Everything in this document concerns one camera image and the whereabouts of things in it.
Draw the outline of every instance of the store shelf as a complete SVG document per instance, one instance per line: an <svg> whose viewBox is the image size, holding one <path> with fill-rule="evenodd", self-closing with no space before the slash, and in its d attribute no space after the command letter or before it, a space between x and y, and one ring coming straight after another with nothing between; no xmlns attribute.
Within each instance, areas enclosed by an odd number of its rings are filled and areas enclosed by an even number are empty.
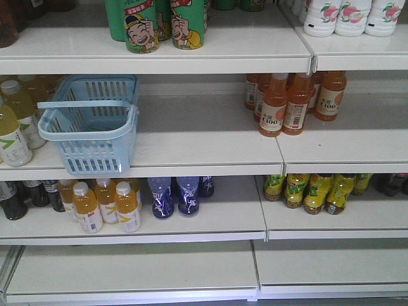
<svg viewBox="0 0 408 306"><path fill-rule="evenodd" d="M257 286L250 242L26 247L7 302L239 300L256 296Z"/></svg>
<svg viewBox="0 0 408 306"><path fill-rule="evenodd" d="M334 121L309 114L301 135L277 137L286 173L408 171L406 94L346 94Z"/></svg>
<svg viewBox="0 0 408 306"><path fill-rule="evenodd" d="M263 179L256 178L262 190ZM303 208L290 209L281 200L268 201L260 194L269 240L320 238L408 238L408 196L393 198L370 186L361 196L350 195L339 215L322 211L310 215Z"/></svg>
<svg viewBox="0 0 408 306"><path fill-rule="evenodd" d="M404 239L255 242L261 296L407 296L407 247Z"/></svg>
<svg viewBox="0 0 408 306"><path fill-rule="evenodd" d="M212 10L202 48L179 50L168 40L142 55L111 39L103 2L92 2L32 22L15 44L0 50L2 73L203 74L310 68L309 51L272 3L260 13Z"/></svg>
<svg viewBox="0 0 408 306"><path fill-rule="evenodd" d="M261 136L243 95L142 96L131 169L121 177L281 173L274 139ZM50 142L2 180L70 179Z"/></svg>
<svg viewBox="0 0 408 306"><path fill-rule="evenodd" d="M150 189L145 180L142 183L142 226L134 233L124 233L120 224L104 224L98 233L87 234L66 213L55 212L50 205L31 206L17 221L7 221L1 212L0 244L146 244L266 238L254 177L216 177L214 195L200 199L196 216L183 217L176 208L167 220L153 216Z"/></svg>
<svg viewBox="0 0 408 306"><path fill-rule="evenodd" d="M375 37L363 33L357 37L344 37L333 33L317 38L304 33L285 4L279 8L295 32L315 56L313 71L331 70L406 70L408 69L408 11L402 10L395 32L388 37Z"/></svg>

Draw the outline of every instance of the product label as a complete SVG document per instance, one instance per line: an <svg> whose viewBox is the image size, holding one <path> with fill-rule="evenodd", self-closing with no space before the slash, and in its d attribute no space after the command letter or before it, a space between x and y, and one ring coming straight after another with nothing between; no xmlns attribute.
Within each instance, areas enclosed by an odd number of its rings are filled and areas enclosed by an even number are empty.
<svg viewBox="0 0 408 306"><path fill-rule="evenodd" d="M288 102L283 125L288 129L301 129L305 121L307 104L294 104Z"/></svg>
<svg viewBox="0 0 408 306"><path fill-rule="evenodd" d="M322 115L336 115L342 102L343 93L344 91L329 91L322 88L316 111Z"/></svg>

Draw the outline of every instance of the orange juice bottle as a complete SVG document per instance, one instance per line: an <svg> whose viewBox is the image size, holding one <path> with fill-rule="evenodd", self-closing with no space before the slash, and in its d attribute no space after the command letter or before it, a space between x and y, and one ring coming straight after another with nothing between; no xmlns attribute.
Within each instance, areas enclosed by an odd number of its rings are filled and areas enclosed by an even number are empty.
<svg viewBox="0 0 408 306"><path fill-rule="evenodd" d="M258 88L255 94L255 109L254 109L254 119L259 122L262 112L263 96L266 90L270 86L270 79L272 75L270 73L262 73L259 75Z"/></svg>
<svg viewBox="0 0 408 306"><path fill-rule="evenodd" d="M288 89L288 105L286 106L282 132L288 135L299 135L303 131L307 105L310 100L310 81L312 76L297 73L293 84Z"/></svg>
<svg viewBox="0 0 408 306"><path fill-rule="evenodd" d="M336 119L347 85L345 71L329 71L323 78L314 115L323 121Z"/></svg>
<svg viewBox="0 0 408 306"><path fill-rule="evenodd" d="M281 133L288 94L286 92L287 73L272 73L270 87L265 92L259 122L259 132L268 137Z"/></svg>

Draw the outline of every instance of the bottle cap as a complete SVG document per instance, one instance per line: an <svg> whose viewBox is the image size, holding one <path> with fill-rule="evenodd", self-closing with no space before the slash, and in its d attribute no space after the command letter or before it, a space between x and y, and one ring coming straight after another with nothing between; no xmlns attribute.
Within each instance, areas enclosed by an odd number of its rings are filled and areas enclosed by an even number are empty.
<svg viewBox="0 0 408 306"><path fill-rule="evenodd" d="M120 182L116 185L116 193L120 196L125 196L130 193L130 184L128 182Z"/></svg>
<svg viewBox="0 0 408 306"><path fill-rule="evenodd" d="M0 87L1 91L7 95L16 94L21 90L20 83L14 80L5 81L0 85Z"/></svg>
<svg viewBox="0 0 408 306"><path fill-rule="evenodd" d="M88 190L88 185L85 182L78 182L73 187L76 196L85 196L88 193Z"/></svg>

